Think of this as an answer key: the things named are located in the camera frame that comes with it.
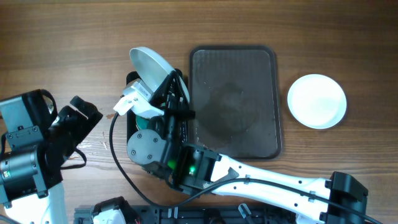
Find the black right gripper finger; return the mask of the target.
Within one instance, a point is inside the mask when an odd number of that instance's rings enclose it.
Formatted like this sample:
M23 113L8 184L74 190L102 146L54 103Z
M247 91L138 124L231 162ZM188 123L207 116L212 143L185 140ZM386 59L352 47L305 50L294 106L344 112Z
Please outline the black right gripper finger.
M156 89L156 91L152 95L152 98L150 99L149 102L151 106L158 107L162 103L165 103L167 101L167 95L173 79L174 79L173 73L170 73L169 75L166 76L164 81L161 83L161 85L158 87L158 89Z
M195 111L189 108L189 102L183 90L180 73L174 70L170 73L170 77L175 83L177 92L177 108L171 110L172 114L180 120L195 119Z

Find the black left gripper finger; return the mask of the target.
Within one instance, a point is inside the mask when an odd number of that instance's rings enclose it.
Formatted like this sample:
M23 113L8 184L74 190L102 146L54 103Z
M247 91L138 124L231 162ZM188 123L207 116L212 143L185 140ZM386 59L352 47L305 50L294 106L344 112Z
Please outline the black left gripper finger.
M86 166L86 164L87 164L86 155L85 155L81 150L79 150L78 148L76 148L76 149L72 152L72 154L69 156L68 159L72 158L72 155L73 155L74 153L78 154L78 155L83 159L83 163L81 163L81 164L74 164L74 165L65 166L65 167L61 167L61 168L60 168L61 170L79 169L79 168L82 168L82 167Z
M79 96L74 96L70 104L87 117L89 124L98 124L103 117L103 114L98 111L94 104L81 99Z

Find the plate with blue stain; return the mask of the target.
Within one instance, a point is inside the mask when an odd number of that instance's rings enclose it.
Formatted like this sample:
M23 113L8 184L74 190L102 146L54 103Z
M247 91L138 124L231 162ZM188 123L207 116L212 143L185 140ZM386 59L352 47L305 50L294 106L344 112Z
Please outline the plate with blue stain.
M136 47L130 50L129 56L136 69L126 77L127 84L137 78L140 78L153 93L158 89L167 75L176 70L161 55L147 47ZM186 85L183 82L182 73L180 73L183 90L190 102L190 96Z

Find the teal and yellow sponge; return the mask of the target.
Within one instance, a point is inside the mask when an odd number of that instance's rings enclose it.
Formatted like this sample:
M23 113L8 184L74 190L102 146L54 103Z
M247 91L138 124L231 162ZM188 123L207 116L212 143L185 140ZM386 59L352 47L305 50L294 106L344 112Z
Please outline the teal and yellow sponge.
M150 129L150 119L143 118L141 116L136 116L136 128L137 130Z

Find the white plate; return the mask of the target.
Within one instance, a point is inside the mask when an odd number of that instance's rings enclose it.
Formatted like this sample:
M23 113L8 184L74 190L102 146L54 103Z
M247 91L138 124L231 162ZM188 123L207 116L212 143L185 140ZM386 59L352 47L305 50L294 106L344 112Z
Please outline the white plate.
M288 90L287 105L292 116L312 129L328 129L343 120L347 99L334 79L309 74L293 82Z

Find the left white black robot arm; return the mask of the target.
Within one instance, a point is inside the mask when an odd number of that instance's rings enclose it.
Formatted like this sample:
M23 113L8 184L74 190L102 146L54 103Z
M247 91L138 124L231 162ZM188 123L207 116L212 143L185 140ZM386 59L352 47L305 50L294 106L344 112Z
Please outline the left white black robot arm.
M75 96L57 109L50 93L36 90L1 101L7 132L1 143L1 205L9 223L67 223L62 171L103 115Z

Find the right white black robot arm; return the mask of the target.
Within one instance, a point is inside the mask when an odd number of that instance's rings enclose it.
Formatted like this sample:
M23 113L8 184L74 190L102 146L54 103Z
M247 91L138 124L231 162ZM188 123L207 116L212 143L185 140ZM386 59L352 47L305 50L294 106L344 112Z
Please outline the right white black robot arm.
M329 179L304 178L249 166L187 141L187 124L195 117L185 84L176 70L154 89L137 72L126 78L127 151L146 172L174 190L198 198L203 194L237 196L295 214L297 223L364 223L368 190L353 176L334 172Z

